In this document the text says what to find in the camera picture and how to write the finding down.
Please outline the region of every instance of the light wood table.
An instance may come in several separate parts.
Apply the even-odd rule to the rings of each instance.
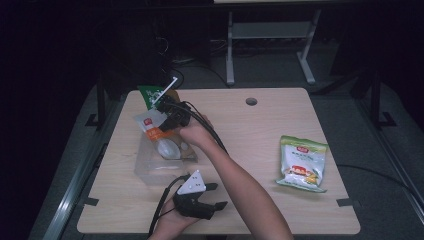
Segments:
[[[191,102],[208,116],[230,156],[269,192],[294,234],[359,232],[353,207],[339,207],[336,202],[348,198],[348,194],[330,150],[321,184],[328,189],[326,193],[306,192],[275,183],[281,178],[281,135],[327,142],[304,89],[202,89],[178,90],[178,93],[182,100]],[[257,99],[257,105],[247,105],[247,98]],[[98,204],[85,205],[78,222],[80,232],[148,232],[164,187],[146,186],[133,172],[141,139],[141,130],[133,116],[144,111],[146,106],[141,94],[131,92],[89,195],[98,199]],[[217,190],[204,193],[199,200],[205,203],[229,201],[229,204],[211,220],[201,220],[185,233],[248,234],[212,164],[199,149],[195,151],[199,161],[189,165],[188,170],[199,169],[205,182],[219,184]]]

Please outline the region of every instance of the hand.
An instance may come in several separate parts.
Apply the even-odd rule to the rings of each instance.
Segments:
[[[207,123],[213,127],[208,117],[206,115],[202,116]],[[187,143],[200,148],[202,148],[201,146],[204,144],[215,142],[211,134],[193,117],[190,119],[190,123],[186,127],[176,128],[175,131],[180,134]]]
[[[168,200],[165,205],[162,207],[161,214],[174,209],[174,202],[172,199]],[[184,217],[177,210],[172,210],[162,217],[159,218],[159,221],[156,225],[156,229],[150,236],[149,240],[171,240],[178,237],[184,229],[188,226],[199,221],[199,218]]]

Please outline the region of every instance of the person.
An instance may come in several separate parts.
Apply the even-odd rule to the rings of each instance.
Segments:
[[[176,132],[187,143],[199,147],[212,162],[234,206],[255,239],[293,239],[284,216],[266,190],[231,159],[198,121],[191,118],[188,126],[177,128]],[[171,199],[165,203],[162,212],[167,212],[173,207]],[[174,239],[197,221],[199,219],[184,217],[177,211],[171,211],[159,218],[149,240]]]

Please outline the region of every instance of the green and white snack bag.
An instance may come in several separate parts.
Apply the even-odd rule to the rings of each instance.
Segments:
[[[324,176],[328,145],[291,136],[282,136],[280,144],[283,178],[276,182],[307,191],[326,192],[319,185]]]

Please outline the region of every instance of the white stick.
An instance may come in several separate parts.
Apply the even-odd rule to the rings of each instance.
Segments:
[[[168,87],[166,87],[165,88],[165,90],[163,90],[162,91],[162,93],[159,95],[159,97],[158,98],[156,98],[153,102],[152,102],[152,105],[155,105],[155,103],[163,96],[163,94],[165,94],[166,93],[166,91],[168,91],[171,87],[172,87],[172,85],[174,85],[174,83],[178,80],[178,78],[177,77],[172,77],[172,79],[174,79],[174,81],[172,81],[172,83],[171,84],[169,84],[169,86]]]

